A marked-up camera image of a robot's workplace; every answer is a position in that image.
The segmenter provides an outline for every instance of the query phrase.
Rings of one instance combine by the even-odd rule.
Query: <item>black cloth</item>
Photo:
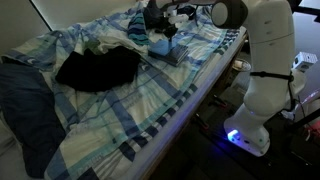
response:
[[[159,9],[155,0],[148,2],[147,7],[143,10],[143,18],[146,29],[159,28],[165,20],[163,12]]]
[[[26,172],[43,178],[66,133],[54,110],[54,96],[33,67],[0,64],[0,106],[22,145]]]
[[[110,49],[103,55],[95,55],[89,49],[84,55],[72,52],[61,66],[56,80],[79,91],[106,91],[132,82],[139,62],[140,55],[123,46]]]

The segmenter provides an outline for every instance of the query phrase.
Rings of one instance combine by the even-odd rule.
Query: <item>blue and white checkered sheet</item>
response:
[[[179,67],[146,56],[146,46],[127,38],[127,27],[141,4],[127,12],[75,24],[27,41],[4,56],[39,68],[55,95],[56,113],[67,131],[49,163],[46,179],[106,179],[123,173],[135,152],[147,144],[179,109],[196,87],[193,79],[207,57],[223,42],[227,31],[215,28],[203,8],[198,23],[180,27],[174,41],[190,53]],[[144,57],[131,84],[86,93],[58,84],[54,77],[72,51],[83,53],[88,44],[99,50],[124,45]]]

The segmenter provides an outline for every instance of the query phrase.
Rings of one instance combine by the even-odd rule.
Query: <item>blue led light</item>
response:
[[[238,134],[238,130],[233,130],[233,131],[229,132],[229,133],[228,133],[228,139],[229,139],[229,141],[232,141],[233,136],[236,135],[236,134]]]

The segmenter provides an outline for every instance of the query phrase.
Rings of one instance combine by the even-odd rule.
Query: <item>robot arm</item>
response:
[[[298,94],[304,74],[291,71],[294,61],[294,27],[286,0],[189,0],[195,5],[213,5],[211,19],[218,28],[244,26],[250,39],[251,78],[244,103],[228,118],[224,128],[228,139],[255,156],[264,155],[269,133],[263,124],[280,112]]]

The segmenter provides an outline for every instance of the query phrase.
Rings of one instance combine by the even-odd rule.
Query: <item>black cable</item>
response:
[[[292,82],[294,80],[294,77],[292,76],[291,73],[290,75],[282,75],[282,74],[275,74],[275,73],[268,73],[265,71],[261,71],[261,72],[251,72],[250,76],[259,76],[261,78],[264,78],[264,77],[278,78],[278,79],[288,80],[289,82]]]
[[[294,106],[295,106],[295,99],[293,98],[293,95],[292,95],[292,90],[291,90],[291,85],[290,85],[290,81],[288,81],[288,89],[289,89],[289,95],[290,95],[290,109],[284,109],[286,111],[292,111],[294,109]]]
[[[198,19],[198,18],[197,18],[197,10],[198,10],[198,7],[199,7],[199,6],[197,5],[197,6],[196,6],[196,9],[194,10],[194,13],[196,13],[195,16],[194,16],[194,20],[196,21],[197,27],[198,27],[198,21],[197,21],[197,19]]]
[[[301,103],[300,96],[298,96],[298,100],[299,100],[299,104],[301,106],[301,111],[302,111],[303,118],[305,118],[306,114],[305,114],[303,105]],[[312,132],[316,132],[320,136],[320,133],[318,132],[318,130],[314,129],[309,123],[306,123],[306,124],[309,126],[309,128],[311,129]]]

